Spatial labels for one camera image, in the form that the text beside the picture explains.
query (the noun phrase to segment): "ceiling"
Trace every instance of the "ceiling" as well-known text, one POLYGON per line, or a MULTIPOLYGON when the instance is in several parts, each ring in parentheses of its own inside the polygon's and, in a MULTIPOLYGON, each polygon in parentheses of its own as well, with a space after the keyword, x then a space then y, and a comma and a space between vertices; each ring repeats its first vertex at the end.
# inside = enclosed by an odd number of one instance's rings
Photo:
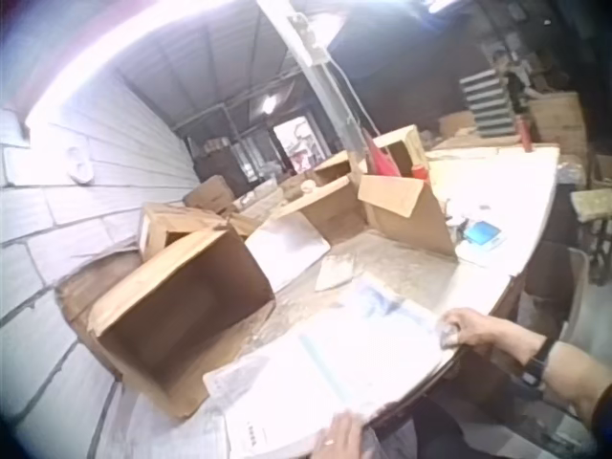
MULTIPOLYGON (((351 79, 379 70, 424 28, 409 0, 292 0, 308 16, 337 13, 346 22, 330 51, 351 79)), ((181 137, 201 144, 230 135, 224 102, 240 132, 262 119, 270 93, 295 102, 308 90, 295 61, 254 0, 226 5, 156 31, 115 62, 128 86, 181 137)))

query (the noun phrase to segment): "red object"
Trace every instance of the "red object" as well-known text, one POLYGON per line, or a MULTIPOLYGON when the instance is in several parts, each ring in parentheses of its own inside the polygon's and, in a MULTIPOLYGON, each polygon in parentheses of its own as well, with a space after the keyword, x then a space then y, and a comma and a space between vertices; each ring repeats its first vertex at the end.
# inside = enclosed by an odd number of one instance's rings
POLYGON ((532 135, 529 132, 529 126, 527 125, 525 119, 522 117, 517 117, 516 127, 518 129, 518 135, 520 136, 520 141, 523 144, 525 153, 531 153, 534 151, 534 146, 532 144, 532 135))
POLYGON ((429 183, 429 171, 422 164, 415 164, 412 166, 412 177, 429 183))
POLYGON ((400 169, 397 167, 391 155, 386 155, 375 144, 370 135, 365 129, 362 129, 365 141, 372 155, 372 163, 374 163, 374 174, 384 175, 385 177, 402 177, 400 169))

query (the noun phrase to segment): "hand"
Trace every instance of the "hand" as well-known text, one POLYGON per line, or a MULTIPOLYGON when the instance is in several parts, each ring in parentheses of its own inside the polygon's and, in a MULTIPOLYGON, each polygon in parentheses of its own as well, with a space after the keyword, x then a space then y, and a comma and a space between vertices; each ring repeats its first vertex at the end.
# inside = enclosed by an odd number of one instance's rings
POLYGON ((334 417, 332 425, 322 432, 311 455, 311 459, 360 459, 361 420, 350 413, 334 417))
POLYGON ((479 346, 494 344, 499 319, 483 316, 472 309, 453 309, 440 319, 444 325, 454 325, 457 333, 447 336, 444 347, 456 347, 461 344, 479 346))

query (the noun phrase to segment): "fluorescent light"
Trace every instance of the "fluorescent light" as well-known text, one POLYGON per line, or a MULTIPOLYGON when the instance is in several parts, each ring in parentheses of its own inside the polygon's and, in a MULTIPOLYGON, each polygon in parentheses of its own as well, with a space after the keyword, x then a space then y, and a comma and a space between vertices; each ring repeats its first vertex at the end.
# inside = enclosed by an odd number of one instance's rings
POLYGON ((263 111, 266 115, 271 115, 276 108, 276 96, 267 96, 264 100, 263 111))
POLYGON ((104 64, 148 33, 230 1, 232 0, 160 1, 119 24, 85 49, 57 75, 30 111, 26 124, 32 129, 35 125, 47 122, 52 111, 70 98, 104 64))
POLYGON ((343 16, 322 12, 308 18, 308 27, 315 34, 318 46, 327 48, 342 29, 344 21, 343 16))
POLYGON ((457 0, 435 0, 431 5, 429 5, 429 12, 434 14, 438 11, 443 10, 448 5, 455 3, 457 0))

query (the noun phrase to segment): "wristwatch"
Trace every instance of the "wristwatch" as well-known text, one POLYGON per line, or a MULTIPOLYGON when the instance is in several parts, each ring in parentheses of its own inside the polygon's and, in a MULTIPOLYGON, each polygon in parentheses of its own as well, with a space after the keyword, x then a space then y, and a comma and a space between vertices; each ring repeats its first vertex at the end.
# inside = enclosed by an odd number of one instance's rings
POLYGON ((542 347, 539 348, 539 351, 530 358, 522 376, 524 383, 530 387, 539 387, 542 384, 542 377, 544 376, 544 368, 546 368, 548 355, 556 342, 556 339, 547 338, 544 344, 542 344, 542 347))

